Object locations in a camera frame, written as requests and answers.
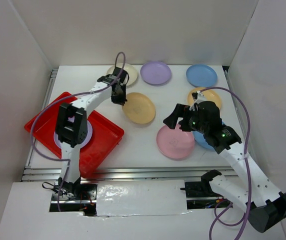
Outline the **white foil-edged panel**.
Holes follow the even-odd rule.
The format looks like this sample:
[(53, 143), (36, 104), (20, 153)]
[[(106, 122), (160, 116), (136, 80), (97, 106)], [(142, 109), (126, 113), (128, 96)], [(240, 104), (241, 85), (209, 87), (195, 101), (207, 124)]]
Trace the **white foil-edged panel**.
[(188, 212), (183, 180), (103, 181), (97, 184), (96, 215), (172, 216)]

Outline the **blue plate at back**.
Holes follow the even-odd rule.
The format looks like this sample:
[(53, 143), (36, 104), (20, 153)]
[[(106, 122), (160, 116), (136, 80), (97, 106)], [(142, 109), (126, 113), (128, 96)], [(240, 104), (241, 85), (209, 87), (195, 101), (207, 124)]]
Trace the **blue plate at back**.
[(191, 65), (186, 70), (187, 81), (195, 87), (212, 87), (218, 81), (217, 73), (213, 68), (204, 64)]

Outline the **aluminium front rail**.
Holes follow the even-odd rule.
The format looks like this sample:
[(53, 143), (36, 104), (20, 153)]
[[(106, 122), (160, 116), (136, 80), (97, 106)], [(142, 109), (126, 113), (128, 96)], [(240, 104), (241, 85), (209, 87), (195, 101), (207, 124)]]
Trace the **aluminium front rail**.
[[(139, 167), (139, 168), (101, 168), (96, 172), (81, 178), (81, 182), (95, 181), (140, 181), (140, 180), (165, 180), (181, 179), (193, 181), (211, 170), (217, 170), (227, 177), (237, 174), (231, 167)], [(22, 182), (56, 181), (61, 170), (58, 168), (30, 168), (23, 171)]]

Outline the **blue plate in front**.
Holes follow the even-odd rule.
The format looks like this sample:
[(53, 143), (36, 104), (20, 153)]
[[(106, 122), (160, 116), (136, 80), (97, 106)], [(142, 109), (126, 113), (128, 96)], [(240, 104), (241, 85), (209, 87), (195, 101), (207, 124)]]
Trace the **blue plate in front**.
[(198, 145), (212, 152), (215, 151), (215, 149), (206, 142), (204, 135), (202, 133), (198, 131), (193, 131), (192, 134)]

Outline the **pink plate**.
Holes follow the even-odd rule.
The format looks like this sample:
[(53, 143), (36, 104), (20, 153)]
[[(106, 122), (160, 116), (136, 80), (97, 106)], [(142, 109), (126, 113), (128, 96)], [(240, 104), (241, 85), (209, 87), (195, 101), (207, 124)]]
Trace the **pink plate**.
[(156, 144), (163, 155), (180, 160), (193, 152), (195, 139), (191, 132), (182, 131), (179, 124), (176, 124), (174, 129), (164, 125), (156, 135)]

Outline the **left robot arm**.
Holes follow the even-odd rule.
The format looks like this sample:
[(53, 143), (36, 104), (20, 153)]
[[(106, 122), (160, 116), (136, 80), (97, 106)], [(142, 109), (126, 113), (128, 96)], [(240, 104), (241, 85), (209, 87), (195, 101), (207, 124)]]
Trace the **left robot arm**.
[(72, 101), (62, 103), (58, 109), (55, 133), (61, 148), (62, 164), (58, 184), (64, 194), (71, 200), (82, 193), (79, 160), (81, 144), (88, 135), (88, 117), (105, 100), (124, 105), (126, 103), (126, 86), (130, 76), (120, 67), (115, 67), (112, 74), (101, 76), (89, 93)]

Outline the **blue plate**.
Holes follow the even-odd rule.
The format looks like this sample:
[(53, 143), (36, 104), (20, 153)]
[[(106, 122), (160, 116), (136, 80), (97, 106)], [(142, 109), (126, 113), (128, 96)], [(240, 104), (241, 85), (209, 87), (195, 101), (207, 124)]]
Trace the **blue plate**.
[(206, 142), (204, 135), (202, 133), (198, 131), (193, 131), (192, 134), (198, 145), (212, 152), (215, 151), (215, 149)]
[(212, 87), (218, 81), (217, 73), (213, 68), (204, 64), (191, 65), (186, 70), (187, 81), (195, 87)]

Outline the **orange plate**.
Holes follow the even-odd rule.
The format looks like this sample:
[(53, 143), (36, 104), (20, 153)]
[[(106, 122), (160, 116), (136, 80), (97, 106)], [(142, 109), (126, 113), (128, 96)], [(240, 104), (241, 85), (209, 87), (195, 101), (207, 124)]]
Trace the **orange plate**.
[(149, 124), (156, 116), (154, 103), (144, 94), (131, 92), (126, 95), (127, 101), (122, 106), (125, 116), (133, 123)]
[[(187, 95), (187, 103), (191, 106), (194, 102), (192, 93), (196, 93), (197, 91), (203, 90), (204, 87), (196, 87), (194, 89), (192, 89), (188, 95)], [(222, 106), (222, 100), (220, 98), (220, 96), (214, 91), (214, 90), (206, 90), (204, 92), (202, 92), (202, 94), (205, 96), (207, 101), (211, 101), (214, 102), (216, 104), (216, 106), (220, 109)]]

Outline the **purple plate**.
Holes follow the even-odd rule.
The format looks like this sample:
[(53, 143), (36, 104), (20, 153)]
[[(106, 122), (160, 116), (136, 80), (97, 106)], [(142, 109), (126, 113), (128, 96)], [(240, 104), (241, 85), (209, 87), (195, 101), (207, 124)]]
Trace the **purple plate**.
[[(81, 149), (83, 147), (85, 147), (90, 142), (92, 135), (93, 135), (93, 127), (92, 127), (91, 123), (89, 121), (87, 121), (87, 135), (86, 135), (84, 141), (80, 144)], [(56, 146), (59, 149), (61, 149), (61, 142), (59, 141), (58, 134), (55, 132), (53, 133), (53, 140), (54, 140), (54, 143), (56, 144)]]
[(150, 85), (164, 85), (172, 78), (170, 67), (161, 61), (149, 61), (140, 69), (140, 75), (144, 82)]

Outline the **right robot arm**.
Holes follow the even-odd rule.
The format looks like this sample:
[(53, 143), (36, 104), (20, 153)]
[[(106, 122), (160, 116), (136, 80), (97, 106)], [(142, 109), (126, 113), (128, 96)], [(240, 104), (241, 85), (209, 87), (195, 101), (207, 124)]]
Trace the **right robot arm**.
[(225, 197), (248, 215), (247, 220), (260, 233), (286, 218), (286, 192), (275, 186), (245, 153), (241, 138), (232, 127), (222, 122), (220, 109), (214, 102), (203, 101), (193, 107), (178, 103), (163, 123), (170, 129), (179, 126), (183, 132), (201, 133), (248, 186), (243, 189), (221, 172), (211, 170), (201, 177), (200, 189), (204, 195), (216, 193)]

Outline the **red plastic bin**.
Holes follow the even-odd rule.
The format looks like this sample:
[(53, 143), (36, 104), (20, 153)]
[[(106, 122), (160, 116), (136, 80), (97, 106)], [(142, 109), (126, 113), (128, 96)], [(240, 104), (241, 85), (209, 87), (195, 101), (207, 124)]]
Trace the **red plastic bin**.
[[(54, 141), (56, 121), (60, 104), (71, 103), (77, 99), (75, 96), (69, 96), (69, 92), (59, 95), (55, 99), (59, 103), (42, 114), (33, 129), (33, 136), (58, 158), (61, 158), (61, 149)], [(92, 136), (89, 143), (80, 150), (79, 170), (82, 178), (89, 178), (94, 173), (124, 135), (123, 129), (95, 110), (87, 120), (92, 126)]]

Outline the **cream plate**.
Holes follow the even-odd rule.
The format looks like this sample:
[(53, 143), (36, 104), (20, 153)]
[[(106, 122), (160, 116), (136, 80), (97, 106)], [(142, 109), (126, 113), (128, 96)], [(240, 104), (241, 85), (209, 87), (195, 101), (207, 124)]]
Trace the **cream plate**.
[[(122, 63), (117, 63), (116, 66), (118, 68), (121, 68), (122, 67)], [(111, 66), (106, 74), (112, 74), (113, 73), (113, 70), (115, 69), (115, 66)], [(124, 68), (123, 68), (124, 71), (126, 71), (128, 73), (128, 77), (129, 77), (129, 80), (127, 81), (127, 84), (126, 84), (126, 87), (129, 88), (131, 87), (132, 85), (134, 85), (134, 83), (136, 82), (136, 80), (138, 79), (138, 71), (134, 68), (133, 65), (130, 65), (128, 63), (125, 63), (124, 65)]]

